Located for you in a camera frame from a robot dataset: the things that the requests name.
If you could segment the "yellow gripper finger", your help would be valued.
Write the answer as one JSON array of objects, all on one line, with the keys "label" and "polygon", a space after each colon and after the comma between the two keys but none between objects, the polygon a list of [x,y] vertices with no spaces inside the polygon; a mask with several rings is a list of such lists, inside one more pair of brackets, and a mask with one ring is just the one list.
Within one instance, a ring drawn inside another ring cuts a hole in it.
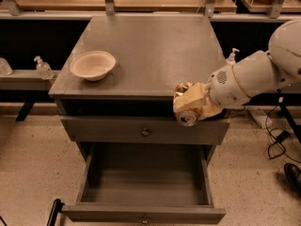
[{"label": "yellow gripper finger", "polygon": [[198,119],[200,121],[205,120],[207,118],[216,116],[222,112],[222,108],[216,106],[215,104],[212,104],[209,102],[206,105],[203,105],[199,110],[198,110]]},{"label": "yellow gripper finger", "polygon": [[173,110],[178,113],[190,108],[201,107],[205,104],[205,85],[203,83],[196,83],[175,100]]}]

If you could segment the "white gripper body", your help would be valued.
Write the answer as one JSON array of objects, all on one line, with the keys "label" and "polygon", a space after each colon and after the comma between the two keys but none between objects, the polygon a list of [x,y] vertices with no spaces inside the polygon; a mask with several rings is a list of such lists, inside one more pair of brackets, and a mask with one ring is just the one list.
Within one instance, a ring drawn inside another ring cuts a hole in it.
[{"label": "white gripper body", "polygon": [[226,65],[213,72],[208,83],[208,95],[218,107],[234,108],[251,99],[235,74],[233,65]]}]

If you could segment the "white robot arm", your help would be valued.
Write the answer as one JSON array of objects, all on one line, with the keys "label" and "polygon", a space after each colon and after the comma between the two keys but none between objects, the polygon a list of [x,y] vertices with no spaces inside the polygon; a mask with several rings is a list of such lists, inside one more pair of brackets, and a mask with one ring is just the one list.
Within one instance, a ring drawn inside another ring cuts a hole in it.
[{"label": "white robot arm", "polygon": [[267,51],[257,51],[237,62],[234,56],[205,83],[181,83],[174,91],[177,121],[192,126],[225,108],[248,103],[266,91],[301,81],[301,21],[282,24],[271,36]]}]

